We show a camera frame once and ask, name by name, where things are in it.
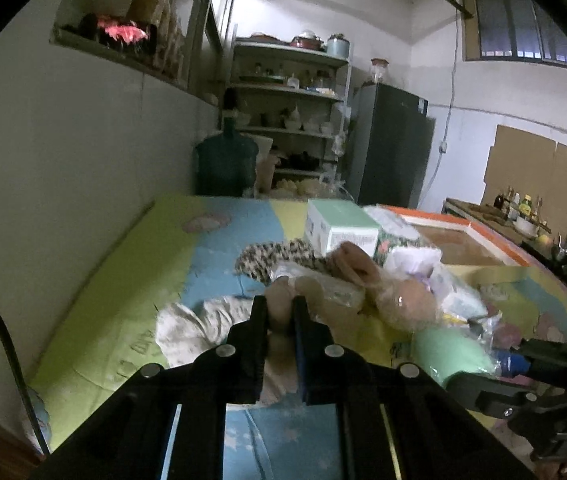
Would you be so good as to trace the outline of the colourful cartoon play mat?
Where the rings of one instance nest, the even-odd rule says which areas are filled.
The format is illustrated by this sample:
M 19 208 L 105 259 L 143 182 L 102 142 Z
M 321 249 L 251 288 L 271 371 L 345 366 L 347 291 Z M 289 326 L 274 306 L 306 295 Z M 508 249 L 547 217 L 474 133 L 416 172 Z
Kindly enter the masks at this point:
M 307 206 L 293 200 L 160 198 L 78 294 L 30 382 L 50 448 L 70 437 L 142 365 L 164 364 L 156 322 L 163 309 L 227 334 L 262 284 L 235 270 L 242 249 L 304 234 Z M 332 408 L 287 394 L 270 408 L 231 408 L 228 479 L 337 479 Z

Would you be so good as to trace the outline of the jars on window ledge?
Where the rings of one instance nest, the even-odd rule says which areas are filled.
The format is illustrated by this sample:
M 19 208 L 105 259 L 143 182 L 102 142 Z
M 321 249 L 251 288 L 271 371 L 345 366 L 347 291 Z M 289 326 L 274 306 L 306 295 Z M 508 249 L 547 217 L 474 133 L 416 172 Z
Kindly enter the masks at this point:
M 176 80 L 185 37 L 170 0 L 132 0 L 125 18 L 146 34 L 140 40 L 140 49 L 151 67 Z

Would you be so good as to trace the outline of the leopard print cloth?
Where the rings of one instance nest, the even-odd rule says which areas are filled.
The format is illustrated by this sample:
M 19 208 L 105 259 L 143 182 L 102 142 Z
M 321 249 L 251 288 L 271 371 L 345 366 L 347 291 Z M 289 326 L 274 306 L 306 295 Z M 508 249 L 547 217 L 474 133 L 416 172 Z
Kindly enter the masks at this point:
M 272 281 L 270 272 L 285 261 L 321 273 L 328 272 L 327 259 L 302 238 L 248 245 L 235 260 L 234 270 L 236 274 L 269 285 Z

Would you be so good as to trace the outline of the floral tissue pack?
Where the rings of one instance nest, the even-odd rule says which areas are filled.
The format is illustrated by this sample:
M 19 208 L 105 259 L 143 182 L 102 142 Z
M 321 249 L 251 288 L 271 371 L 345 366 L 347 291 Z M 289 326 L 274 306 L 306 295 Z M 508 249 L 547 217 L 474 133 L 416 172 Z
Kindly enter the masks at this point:
M 442 250 L 399 214 L 380 206 L 365 206 L 364 211 L 379 226 L 372 259 L 387 272 L 429 276 L 442 261 Z

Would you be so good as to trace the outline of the white patterned cloth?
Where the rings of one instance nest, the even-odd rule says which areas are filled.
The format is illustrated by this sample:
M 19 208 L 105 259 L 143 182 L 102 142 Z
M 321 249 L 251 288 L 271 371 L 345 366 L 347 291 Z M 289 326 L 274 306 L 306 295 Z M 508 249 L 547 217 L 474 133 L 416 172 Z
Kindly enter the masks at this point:
M 182 304 L 169 304 L 157 315 L 156 344 L 169 367 L 192 364 L 203 352 L 222 344 L 229 330 L 250 318 L 250 299 L 224 296 L 203 302 L 198 312 Z M 283 333 L 268 333 L 268 356 L 260 408 L 297 392 L 297 370 L 290 340 Z

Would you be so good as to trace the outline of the dark refrigerator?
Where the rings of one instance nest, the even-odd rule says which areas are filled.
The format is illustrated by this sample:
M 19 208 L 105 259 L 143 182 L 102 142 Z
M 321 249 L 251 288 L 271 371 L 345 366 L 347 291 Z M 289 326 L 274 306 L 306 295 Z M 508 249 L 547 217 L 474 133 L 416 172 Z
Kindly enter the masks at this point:
M 356 92 L 344 155 L 345 188 L 358 205 L 418 205 L 432 146 L 429 103 L 390 84 Z

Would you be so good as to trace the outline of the metal storage shelf rack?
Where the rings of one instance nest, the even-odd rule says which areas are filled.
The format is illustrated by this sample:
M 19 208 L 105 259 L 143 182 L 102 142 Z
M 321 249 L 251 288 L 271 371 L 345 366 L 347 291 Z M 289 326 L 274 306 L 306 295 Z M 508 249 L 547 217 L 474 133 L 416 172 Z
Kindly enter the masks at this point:
M 352 47 L 348 58 L 334 58 L 326 41 L 310 34 L 288 42 L 259 34 L 233 39 L 227 84 L 239 93 L 238 129 L 272 141 L 275 183 L 339 182 L 351 116 Z

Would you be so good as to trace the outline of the dark green water jug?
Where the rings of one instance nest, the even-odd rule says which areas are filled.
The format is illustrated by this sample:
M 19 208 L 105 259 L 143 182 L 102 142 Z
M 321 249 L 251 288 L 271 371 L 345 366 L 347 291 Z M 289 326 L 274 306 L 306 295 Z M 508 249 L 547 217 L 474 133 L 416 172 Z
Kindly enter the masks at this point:
M 238 112 L 238 90 L 227 88 L 223 96 L 221 132 L 209 136 L 195 148 L 198 195 L 244 197 L 253 193 L 259 147 L 237 131 Z

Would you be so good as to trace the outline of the cardboard sheets on wall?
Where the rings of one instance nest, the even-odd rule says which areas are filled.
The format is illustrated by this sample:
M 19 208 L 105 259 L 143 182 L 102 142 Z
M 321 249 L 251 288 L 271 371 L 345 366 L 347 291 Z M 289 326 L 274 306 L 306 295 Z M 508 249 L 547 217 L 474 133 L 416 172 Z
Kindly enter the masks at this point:
M 499 125 L 484 174 L 483 202 L 513 188 L 540 198 L 551 232 L 567 234 L 567 146 L 534 133 Z

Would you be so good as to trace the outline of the glass jar on fridge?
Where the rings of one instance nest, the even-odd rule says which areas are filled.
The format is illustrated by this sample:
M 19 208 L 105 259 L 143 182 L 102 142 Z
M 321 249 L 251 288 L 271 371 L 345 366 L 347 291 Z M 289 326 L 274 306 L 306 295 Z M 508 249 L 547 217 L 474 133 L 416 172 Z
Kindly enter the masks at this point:
M 389 61 L 385 58 L 372 58 L 370 60 L 370 78 L 374 84 L 384 84 L 387 80 Z

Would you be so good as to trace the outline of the mint green soft toy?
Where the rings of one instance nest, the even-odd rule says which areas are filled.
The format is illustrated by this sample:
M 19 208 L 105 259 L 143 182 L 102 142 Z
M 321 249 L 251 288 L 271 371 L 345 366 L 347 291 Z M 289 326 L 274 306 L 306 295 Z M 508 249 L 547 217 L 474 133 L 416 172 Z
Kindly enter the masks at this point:
M 413 335 L 410 359 L 440 386 L 464 372 L 496 376 L 498 365 L 491 352 L 464 330 L 429 327 Z

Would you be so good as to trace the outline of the barred window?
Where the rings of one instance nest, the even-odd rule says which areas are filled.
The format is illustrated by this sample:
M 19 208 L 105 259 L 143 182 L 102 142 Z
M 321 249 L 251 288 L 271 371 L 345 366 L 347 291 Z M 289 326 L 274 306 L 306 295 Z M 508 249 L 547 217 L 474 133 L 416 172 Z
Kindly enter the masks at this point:
M 567 36 L 533 0 L 461 0 L 467 61 L 511 61 L 567 68 Z

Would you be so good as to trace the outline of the glowing screen on ledge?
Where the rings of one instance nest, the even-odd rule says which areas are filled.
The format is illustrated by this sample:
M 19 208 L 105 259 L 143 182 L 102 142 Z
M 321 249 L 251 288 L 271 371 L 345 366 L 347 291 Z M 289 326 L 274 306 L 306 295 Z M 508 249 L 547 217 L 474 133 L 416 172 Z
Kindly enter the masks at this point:
M 149 32 L 126 18 L 98 14 L 96 40 L 105 47 L 118 51 L 135 51 L 146 48 Z

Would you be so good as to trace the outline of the pink plush toy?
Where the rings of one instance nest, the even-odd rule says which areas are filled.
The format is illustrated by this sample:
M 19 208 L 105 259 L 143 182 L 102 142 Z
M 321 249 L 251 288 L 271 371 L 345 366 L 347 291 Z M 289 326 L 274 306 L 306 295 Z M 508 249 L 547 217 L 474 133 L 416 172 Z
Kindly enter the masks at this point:
M 344 242 L 329 252 L 327 261 L 335 276 L 365 289 L 368 301 L 387 325 L 416 332 L 441 321 L 434 295 L 425 284 L 407 274 L 390 274 L 361 247 Z

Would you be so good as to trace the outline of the light blue pot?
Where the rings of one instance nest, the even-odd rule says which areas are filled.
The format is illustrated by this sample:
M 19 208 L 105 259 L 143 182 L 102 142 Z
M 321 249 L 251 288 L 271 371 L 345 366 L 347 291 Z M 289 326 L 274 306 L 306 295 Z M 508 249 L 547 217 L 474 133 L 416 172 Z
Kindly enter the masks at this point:
M 325 42 L 326 53 L 334 58 L 349 57 L 349 40 L 343 34 L 333 34 Z

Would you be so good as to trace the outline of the orange rimmed cardboard box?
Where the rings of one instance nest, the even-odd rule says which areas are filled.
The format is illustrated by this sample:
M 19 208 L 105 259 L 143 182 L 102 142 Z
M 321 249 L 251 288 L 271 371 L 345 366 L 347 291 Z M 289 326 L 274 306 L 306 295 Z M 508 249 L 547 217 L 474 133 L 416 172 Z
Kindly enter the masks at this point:
M 453 266 L 531 266 L 535 260 L 521 247 L 477 220 L 451 214 L 385 206 L 410 223 L 443 252 Z

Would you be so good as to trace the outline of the kitchen counter with bottles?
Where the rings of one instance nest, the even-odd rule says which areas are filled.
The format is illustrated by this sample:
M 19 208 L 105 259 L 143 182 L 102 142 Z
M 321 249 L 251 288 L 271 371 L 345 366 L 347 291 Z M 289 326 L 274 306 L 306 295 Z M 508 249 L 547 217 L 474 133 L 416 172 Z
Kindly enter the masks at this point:
M 515 218 L 513 209 L 506 216 L 492 205 L 471 204 L 454 198 L 445 198 L 442 211 L 479 222 L 507 238 L 567 285 L 567 234 L 553 234 L 548 226 Z

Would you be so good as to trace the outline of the green white carton box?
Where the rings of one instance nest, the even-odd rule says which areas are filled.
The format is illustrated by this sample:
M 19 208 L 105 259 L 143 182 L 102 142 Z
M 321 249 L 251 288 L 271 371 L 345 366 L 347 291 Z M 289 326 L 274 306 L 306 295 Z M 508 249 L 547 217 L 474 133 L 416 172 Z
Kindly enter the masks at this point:
M 380 226 L 349 200 L 315 198 L 307 202 L 304 239 L 322 256 L 350 242 L 375 255 Z

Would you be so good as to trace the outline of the plastic bag of produce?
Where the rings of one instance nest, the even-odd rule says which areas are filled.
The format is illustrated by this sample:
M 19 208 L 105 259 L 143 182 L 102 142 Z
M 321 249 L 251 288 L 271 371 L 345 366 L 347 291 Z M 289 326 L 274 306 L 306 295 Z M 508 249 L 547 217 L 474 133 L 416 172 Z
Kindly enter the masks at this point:
M 276 182 L 270 191 L 271 198 L 281 200 L 314 200 L 314 198 L 336 198 L 337 200 L 348 200 L 343 188 L 336 184 L 320 181 L 319 179 L 306 178 L 302 180 L 282 179 Z

